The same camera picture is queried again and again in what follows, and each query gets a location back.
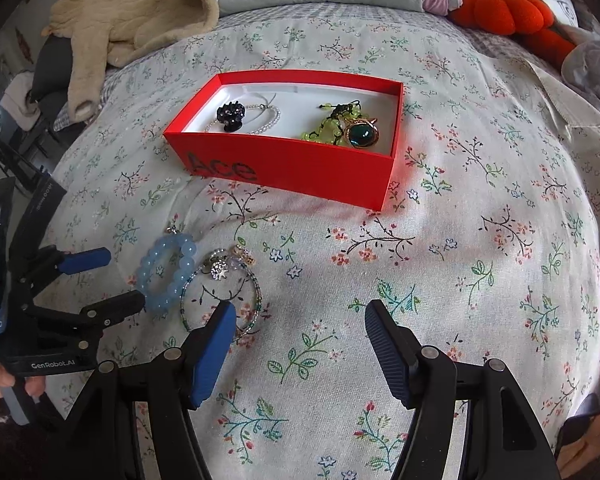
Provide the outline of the black hair claw clip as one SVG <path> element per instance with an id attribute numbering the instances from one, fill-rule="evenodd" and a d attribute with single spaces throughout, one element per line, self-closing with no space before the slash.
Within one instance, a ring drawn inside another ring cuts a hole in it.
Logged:
<path id="1" fill-rule="evenodd" d="M 225 132 L 235 132 L 242 128 L 245 114 L 245 107 L 235 101 L 220 106 L 216 110 L 215 118 Z"/>

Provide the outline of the silver flower charm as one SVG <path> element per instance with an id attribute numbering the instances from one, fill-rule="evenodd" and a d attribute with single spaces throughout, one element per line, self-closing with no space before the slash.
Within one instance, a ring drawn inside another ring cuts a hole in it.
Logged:
<path id="1" fill-rule="evenodd" d="M 228 255 L 225 250 L 210 252 L 204 262 L 201 263 L 200 272 L 207 275 L 213 281 L 222 281 L 228 274 Z"/>

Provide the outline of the small gold charm earring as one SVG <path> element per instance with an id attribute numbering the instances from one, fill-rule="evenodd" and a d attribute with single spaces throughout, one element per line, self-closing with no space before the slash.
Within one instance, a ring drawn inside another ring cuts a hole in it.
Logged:
<path id="1" fill-rule="evenodd" d="M 253 257 L 252 253 L 244 244 L 235 244 L 230 250 L 230 253 L 235 259 L 245 266 L 253 266 L 256 262 L 256 259 Z"/>

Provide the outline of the floral bed sheet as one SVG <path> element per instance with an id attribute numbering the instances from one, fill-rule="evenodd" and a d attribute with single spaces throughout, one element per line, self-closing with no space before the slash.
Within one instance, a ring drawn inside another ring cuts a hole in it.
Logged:
<path id="1" fill-rule="evenodd" d="M 267 68 L 404 84 L 381 210 L 184 169 L 166 125 L 212 76 Z M 200 276 L 99 347 L 140 364 L 234 302 L 254 330 L 193 414 L 214 478 L 391 476 L 411 416 L 365 335 L 372 299 L 455 361 L 505 361 L 548 440 L 589 396 L 600 406 L 600 112 L 513 41 L 370 6 L 237 14 L 114 74 L 55 178 L 67 194 L 46 242 L 112 255 L 50 286 L 55 308 L 132 288 L 170 228 L 201 255 L 240 243 L 256 259 L 253 283 Z"/>

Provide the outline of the beige knitted sweater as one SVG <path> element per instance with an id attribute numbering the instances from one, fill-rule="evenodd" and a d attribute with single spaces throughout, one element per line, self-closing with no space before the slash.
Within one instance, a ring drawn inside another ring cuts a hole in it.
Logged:
<path id="1" fill-rule="evenodd" d="M 71 40 L 68 114 L 97 113 L 106 67 L 122 68 L 178 40 L 215 28 L 219 0 L 58 0 L 44 36 Z"/>

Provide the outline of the red Ace box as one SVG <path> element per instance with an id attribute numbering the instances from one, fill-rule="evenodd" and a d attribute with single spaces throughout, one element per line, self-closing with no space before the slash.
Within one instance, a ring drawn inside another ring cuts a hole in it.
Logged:
<path id="1" fill-rule="evenodd" d="M 220 73 L 164 130 L 198 176 L 260 184 L 381 210 L 401 137 L 399 81 L 324 70 Z M 216 110 L 238 101 L 242 128 L 225 132 Z M 363 119 L 338 144 L 306 140 L 335 106 L 359 102 Z"/>

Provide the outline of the crumpled grey clothes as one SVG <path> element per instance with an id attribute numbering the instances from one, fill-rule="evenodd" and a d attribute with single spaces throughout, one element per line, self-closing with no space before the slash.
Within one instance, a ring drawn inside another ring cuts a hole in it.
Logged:
<path id="1" fill-rule="evenodd" d="M 562 62 L 564 83 L 600 108 L 600 39 L 590 39 L 577 45 Z"/>

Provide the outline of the orange pumpkin plush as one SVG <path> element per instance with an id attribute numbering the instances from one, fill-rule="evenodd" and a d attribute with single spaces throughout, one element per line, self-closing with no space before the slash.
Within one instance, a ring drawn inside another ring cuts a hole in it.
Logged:
<path id="1" fill-rule="evenodd" d="M 576 47 L 556 32 L 554 13 L 543 0 L 463 0 L 449 18 L 460 27 L 513 37 L 555 70 Z"/>

